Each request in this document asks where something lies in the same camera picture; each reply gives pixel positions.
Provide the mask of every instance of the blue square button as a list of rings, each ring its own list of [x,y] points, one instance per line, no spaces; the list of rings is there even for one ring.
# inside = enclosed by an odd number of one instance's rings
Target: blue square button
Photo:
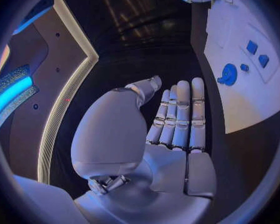
[[[260,61],[261,66],[264,68],[264,67],[266,67],[267,63],[269,62],[269,57],[267,55],[260,55],[259,61]]]
[[[249,41],[249,43],[246,47],[246,49],[253,55],[255,54],[257,48],[258,48],[258,45],[255,42],[253,42],[252,40]]]

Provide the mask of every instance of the blue led strip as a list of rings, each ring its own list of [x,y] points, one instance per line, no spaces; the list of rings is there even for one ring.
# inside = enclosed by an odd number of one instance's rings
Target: blue led strip
[[[19,94],[27,90],[33,84],[32,79],[30,77],[26,77],[14,85],[10,86],[3,93],[0,94],[0,112],[2,109],[8,105],[10,101],[12,101]]]

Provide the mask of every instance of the white panel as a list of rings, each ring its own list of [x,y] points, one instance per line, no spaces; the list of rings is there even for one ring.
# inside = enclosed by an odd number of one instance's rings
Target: white panel
[[[275,48],[249,8],[241,0],[229,2],[216,0],[212,4],[204,51],[215,79],[222,77],[227,63],[237,67],[234,85],[217,83],[226,133],[254,125],[280,111],[280,60]],[[258,45],[255,55],[246,50],[249,40]],[[270,59],[265,68],[258,61],[261,54]],[[241,64],[248,65],[250,70],[242,71]]]

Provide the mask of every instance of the blue light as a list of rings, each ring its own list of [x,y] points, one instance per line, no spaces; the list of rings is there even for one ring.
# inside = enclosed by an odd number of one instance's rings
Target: blue light
[[[10,101],[23,91],[27,90],[30,86],[32,86],[32,79],[30,77],[26,77],[4,91],[0,95],[0,112]]]

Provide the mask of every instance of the dark floor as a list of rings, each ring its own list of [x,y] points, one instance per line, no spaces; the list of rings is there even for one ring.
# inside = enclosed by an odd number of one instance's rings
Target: dark floor
[[[163,90],[202,75],[190,45],[189,4],[181,0],[66,1],[100,56],[65,114],[53,151],[50,183],[76,198],[89,188],[72,168],[71,142],[82,116],[96,99],[115,87],[160,75],[161,91],[141,108],[149,127]]]

